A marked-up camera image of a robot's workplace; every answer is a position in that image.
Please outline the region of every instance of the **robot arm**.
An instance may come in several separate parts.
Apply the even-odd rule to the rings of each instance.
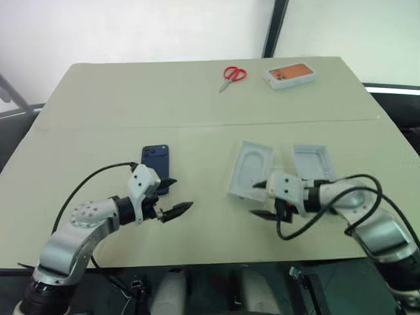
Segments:
[[[268,196],[275,199],[278,226],[280,221],[291,222],[294,213],[302,217],[307,216],[307,212],[319,214],[331,202],[335,212],[351,226],[372,209],[376,200],[373,193],[375,190],[367,188],[356,179],[337,182],[301,180],[286,173],[275,172],[268,181],[258,183],[255,187],[265,188]],[[347,190],[353,191],[337,199],[338,195]],[[266,211],[253,213],[265,219],[273,219]],[[405,308],[420,309],[420,250],[418,242],[407,228],[390,212],[378,208],[348,235],[360,244],[372,260],[396,300]],[[281,235],[281,232],[279,236],[285,240],[291,239]]]
[[[14,314],[68,314],[75,288],[101,240],[121,225],[154,218],[167,222],[191,207],[192,202],[184,202],[166,212],[154,208],[158,200],[155,191],[175,182],[171,178],[160,180],[153,169],[140,164],[129,179],[128,197],[90,201],[76,207],[70,222],[49,238],[24,300]]]

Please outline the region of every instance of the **table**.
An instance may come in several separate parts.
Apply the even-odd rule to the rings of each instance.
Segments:
[[[318,80],[284,91],[263,81],[264,69],[298,61],[317,69]],[[248,78],[219,94],[222,71],[232,64],[246,68]],[[178,183],[159,204],[194,205],[167,224],[129,224],[108,236],[95,251],[102,266],[364,256],[339,217],[325,216],[299,238],[282,241],[272,222],[250,215],[254,205],[228,197],[243,140],[273,147],[274,165],[291,173],[294,143],[325,144],[339,175],[376,176],[420,232],[419,158],[340,58],[76,64],[0,175],[0,268],[37,263],[57,211],[88,174],[138,161],[143,146],[163,143]],[[128,170],[100,174],[69,208],[126,196],[128,178]],[[302,222],[296,218],[293,229]]]

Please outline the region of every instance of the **scissors blade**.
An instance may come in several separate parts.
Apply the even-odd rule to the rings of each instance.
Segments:
[[[224,90],[226,90],[226,88],[229,86],[229,84],[231,84],[231,82],[232,80],[226,80],[220,88],[219,93],[222,93]]]

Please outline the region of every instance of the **blue smartphone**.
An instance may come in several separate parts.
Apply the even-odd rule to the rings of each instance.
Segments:
[[[154,169],[161,179],[169,177],[169,147],[166,144],[157,146],[145,146],[142,149],[142,164]],[[158,195],[165,195],[169,192],[169,187],[159,189]]]

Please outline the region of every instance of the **red scissors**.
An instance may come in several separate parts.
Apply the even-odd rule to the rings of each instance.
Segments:
[[[247,77],[247,72],[244,69],[238,67],[227,67],[224,72],[223,76],[225,78],[224,84],[220,88],[219,93],[222,93],[232,82],[238,82]]]

